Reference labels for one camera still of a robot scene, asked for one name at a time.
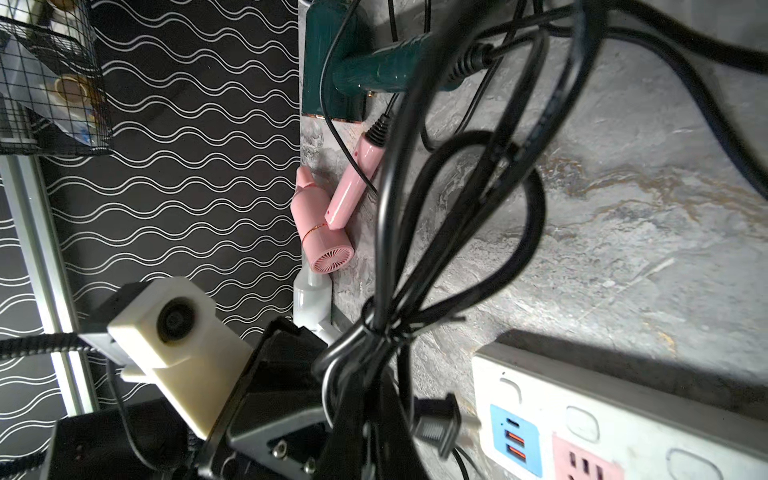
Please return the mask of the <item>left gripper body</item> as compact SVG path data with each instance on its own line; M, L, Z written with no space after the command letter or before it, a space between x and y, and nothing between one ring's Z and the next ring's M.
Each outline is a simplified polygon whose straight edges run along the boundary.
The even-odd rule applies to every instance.
M312 374L326 343L278 317L254 353L194 462L194 479L363 479L364 451L332 437Z

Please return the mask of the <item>white multicolour power strip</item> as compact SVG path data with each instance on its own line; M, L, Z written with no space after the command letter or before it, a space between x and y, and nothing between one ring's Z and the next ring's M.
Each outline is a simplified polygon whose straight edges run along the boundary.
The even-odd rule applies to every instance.
M764 479L767 425L491 343L472 357L484 454L518 479Z

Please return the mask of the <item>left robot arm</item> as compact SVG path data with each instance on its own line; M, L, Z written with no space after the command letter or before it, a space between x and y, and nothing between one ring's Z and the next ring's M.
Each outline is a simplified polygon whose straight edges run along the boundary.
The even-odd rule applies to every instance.
M279 318L206 439L165 399L56 422L37 453L1 463L4 479L310 479L331 436L311 373L326 343Z

